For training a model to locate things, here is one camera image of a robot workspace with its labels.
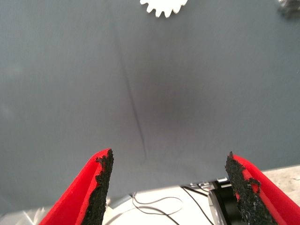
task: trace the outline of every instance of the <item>black cable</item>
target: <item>black cable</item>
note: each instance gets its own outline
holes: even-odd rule
[[[207,194],[202,193],[202,192],[200,192],[200,191],[196,191],[196,190],[194,190],[194,189],[192,189],[192,188],[190,188],[190,187],[187,187],[187,186],[181,186],[181,188],[185,188],[185,189],[187,189],[187,190],[189,190],[189,191],[192,191],[192,192],[195,192],[195,193],[197,193],[197,194],[200,194],[200,195],[203,195],[203,196],[207,197]]]
[[[134,201],[133,201],[133,200],[135,200],[137,203],[139,203],[139,202],[136,200],[135,195],[136,195],[136,193],[133,193],[133,194],[132,194],[132,204],[137,208],[138,206],[136,206],[135,203],[134,203]],[[165,197],[165,198],[162,198],[162,199],[153,201],[152,203],[157,203],[157,202],[159,202],[159,201],[161,201],[161,200],[164,200],[164,199],[167,199],[167,198],[175,198],[175,199],[179,199],[179,198],[176,198],[176,197]],[[143,213],[145,213],[145,214],[149,214],[149,215],[169,216],[169,215],[172,215],[172,214],[174,214],[174,213],[176,213],[176,212],[179,212],[180,210],[182,210],[182,207],[181,207],[179,210],[177,210],[177,211],[175,211],[175,212],[172,212],[172,213],[169,213],[169,214],[166,214],[166,213],[161,214],[161,213],[154,213],[154,212],[145,212],[145,211],[142,211],[142,210],[140,210],[140,211],[143,212]]]
[[[186,190],[186,189],[188,189],[188,190],[191,190],[191,191],[194,191],[194,192],[198,192],[198,193],[200,193],[199,191],[195,191],[195,190],[193,190],[193,189],[191,189],[191,188],[189,188],[189,187],[181,187],[182,188],[182,190],[184,190],[193,200],[194,200],[194,202],[198,205],[198,207],[199,207],[199,209],[202,211],[202,213],[203,213],[203,215],[207,218],[207,220],[210,222],[210,224],[211,225],[214,225],[212,222],[211,222],[211,220],[207,217],[207,215],[205,214],[205,212],[203,211],[203,209],[201,208],[201,206],[198,204],[198,202],[192,197],[192,195]]]
[[[164,199],[169,199],[169,198],[171,198],[171,199],[178,199],[178,200],[181,201],[181,203],[182,203],[182,200],[181,200],[180,198],[177,198],[177,197],[164,197],[164,198],[160,198],[160,199],[158,199],[158,200],[152,201],[152,202],[139,202],[139,201],[136,199],[136,194],[137,194],[137,193],[134,193],[134,194],[133,194],[133,198],[135,199],[135,201],[136,201],[137,203],[139,203],[139,204],[141,204],[141,205],[150,205],[150,204],[157,203],[157,202],[160,202],[160,201],[162,201],[162,200],[164,200]]]
[[[197,186],[198,186],[202,191],[209,193],[209,191],[204,190],[199,184],[197,184]]]
[[[129,212],[129,211],[131,211],[131,210],[139,210],[139,211],[141,211],[140,209],[151,209],[151,210],[156,210],[156,211],[158,211],[158,212],[161,212],[162,214],[161,215],[163,215],[163,211],[161,211],[161,210],[159,210],[159,209],[156,209],[156,208],[153,208],[153,207],[148,207],[148,206],[140,206],[140,207],[135,207],[135,208],[133,208],[133,209],[129,209],[129,210],[127,210],[127,211],[125,211],[125,212],[123,212],[123,213],[119,213],[118,215],[116,215],[116,216],[114,216],[113,218],[111,218],[105,225],[110,225],[113,221],[115,221],[117,218],[119,218],[120,216],[122,216],[123,214],[125,214],[125,213],[127,213],[127,212]],[[167,215],[167,214],[165,214],[165,216],[167,216],[170,220],[172,220],[176,225],[180,225],[179,223],[177,223],[172,217],[170,217],[169,215]]]

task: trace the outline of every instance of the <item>gray cloth backdrop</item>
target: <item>gray cloth backdrop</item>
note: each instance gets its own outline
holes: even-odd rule
[[[0,1],[0,212],[53,204],[111,147],[110,195],[300,162],[300,20],[273,0]]]

